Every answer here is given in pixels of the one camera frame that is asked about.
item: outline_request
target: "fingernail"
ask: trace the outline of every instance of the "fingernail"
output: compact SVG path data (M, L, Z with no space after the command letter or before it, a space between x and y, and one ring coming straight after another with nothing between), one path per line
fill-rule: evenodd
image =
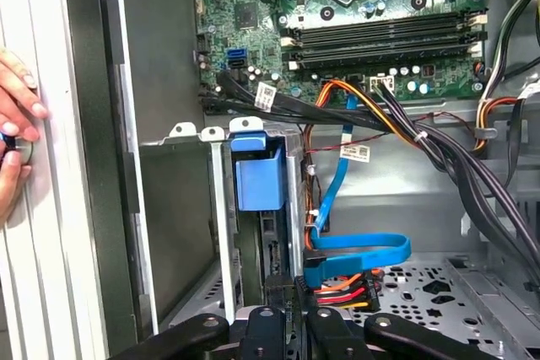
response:
M12 122L4 122L3 125L2 125L2 131L6 134L6 135L11 135L11 136L15 136L17 134L19 134L19 127L16 126L15 124L13 124Z
M26 128L23 132L23 138L30 142L40 139L40 133L32 126Z
M49 114L47 108L40 103L34 103L32 105L32 112L34 112L34 114L40 118L45 118Z
M29 88L34 89L37 87L37 84L35 83L35 79L31 75L26 75L23 78L23 80L26 83L26 86L28 86Z
M10 166L20 166L20 153L15 151L6 153L4 162Z

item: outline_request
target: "motherboard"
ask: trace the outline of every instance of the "motherboard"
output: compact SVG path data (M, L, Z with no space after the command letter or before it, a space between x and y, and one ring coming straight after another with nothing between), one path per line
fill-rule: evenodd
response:
M195 0L201 82L224 69L313 102L330 78L400 101L478 97L486 0ZM343 105L335 94L331 103Z

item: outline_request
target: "perforated metal plate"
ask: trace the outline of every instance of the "perforated metal plate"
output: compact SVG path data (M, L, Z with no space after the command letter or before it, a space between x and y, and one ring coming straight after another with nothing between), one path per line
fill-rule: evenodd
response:
M359 309L349 312L358 325L372 315ZM457 341L476 345L493 356L518 358L506 350L500 336L487 325L441 261L387 267L381 312L400 315Z

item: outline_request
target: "sata port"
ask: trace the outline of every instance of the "sata port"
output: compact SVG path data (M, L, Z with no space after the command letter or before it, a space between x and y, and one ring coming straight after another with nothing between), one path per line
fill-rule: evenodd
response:
M232 59L228 61L229 67L232 69L242 69L247 66L246 59Z

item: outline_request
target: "chip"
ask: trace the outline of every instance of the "chip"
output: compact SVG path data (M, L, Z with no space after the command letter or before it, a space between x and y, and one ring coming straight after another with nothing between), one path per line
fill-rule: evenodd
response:
M255 2L236 4L235 22L238 30L256 29L259 26L257 4Z

